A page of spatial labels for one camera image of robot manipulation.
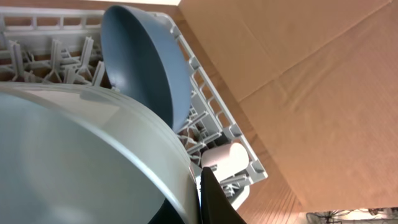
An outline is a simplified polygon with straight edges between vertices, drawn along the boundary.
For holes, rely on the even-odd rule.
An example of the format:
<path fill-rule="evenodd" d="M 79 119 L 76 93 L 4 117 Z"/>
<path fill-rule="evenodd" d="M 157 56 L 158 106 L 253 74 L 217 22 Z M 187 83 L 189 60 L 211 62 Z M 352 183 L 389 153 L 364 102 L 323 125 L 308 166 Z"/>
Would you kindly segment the light blue rice bowl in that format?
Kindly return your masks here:
<path fill-rule="evenodd" d="M 198 223 L 190 159 L 154 112 L 106 88 L 1 84 L 2 223 Z"/>

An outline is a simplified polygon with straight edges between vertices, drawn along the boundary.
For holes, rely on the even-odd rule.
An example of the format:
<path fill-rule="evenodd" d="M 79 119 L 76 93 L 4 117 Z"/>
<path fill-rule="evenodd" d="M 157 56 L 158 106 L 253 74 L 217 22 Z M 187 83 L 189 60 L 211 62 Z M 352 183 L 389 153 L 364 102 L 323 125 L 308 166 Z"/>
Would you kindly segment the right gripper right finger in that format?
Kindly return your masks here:
<path fill-rule="evenodd" d="M 246 224 L 209 167 L 204 167 L 201 172 L 201 217 L 204 224 Z"/>

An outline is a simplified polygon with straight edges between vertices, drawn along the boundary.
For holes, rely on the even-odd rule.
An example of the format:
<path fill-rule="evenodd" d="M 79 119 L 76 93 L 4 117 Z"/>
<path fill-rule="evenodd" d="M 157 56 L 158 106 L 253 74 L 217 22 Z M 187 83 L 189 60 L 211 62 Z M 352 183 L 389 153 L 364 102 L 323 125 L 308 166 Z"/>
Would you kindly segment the dark blue plate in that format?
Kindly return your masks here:
<path fill-rule="evenodd" d="M 168 28 L 146 11 L 111 6 L 101 21 L 101 51 L 112 86 L 148 107 L 174 132 L 184 125 L 192 86 Z"/>

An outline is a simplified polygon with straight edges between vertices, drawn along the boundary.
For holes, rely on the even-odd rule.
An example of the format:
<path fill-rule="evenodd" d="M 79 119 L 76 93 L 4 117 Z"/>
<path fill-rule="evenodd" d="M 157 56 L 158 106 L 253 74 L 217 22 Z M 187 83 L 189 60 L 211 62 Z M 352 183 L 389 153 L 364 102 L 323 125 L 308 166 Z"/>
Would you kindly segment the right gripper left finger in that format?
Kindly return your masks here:
<path fill-rule="evenodd" d="M 165 199 L 162 206 L 148 224 L 184 224 L 184 221 L 170 202 Z"/>

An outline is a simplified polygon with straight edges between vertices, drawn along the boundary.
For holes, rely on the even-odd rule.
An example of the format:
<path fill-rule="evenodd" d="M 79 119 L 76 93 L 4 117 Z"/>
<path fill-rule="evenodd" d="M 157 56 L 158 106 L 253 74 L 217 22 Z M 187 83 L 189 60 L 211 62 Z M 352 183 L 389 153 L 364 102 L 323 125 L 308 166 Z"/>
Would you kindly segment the pink plastic cup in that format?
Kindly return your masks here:
<path fill-rule="evenodd" d="M 248 153 L 237 142 L 214 147 L 201 155 L 201 166 L 215 167 L 213 173 L 219 182 L 241 172 L 248 164 Z"/>

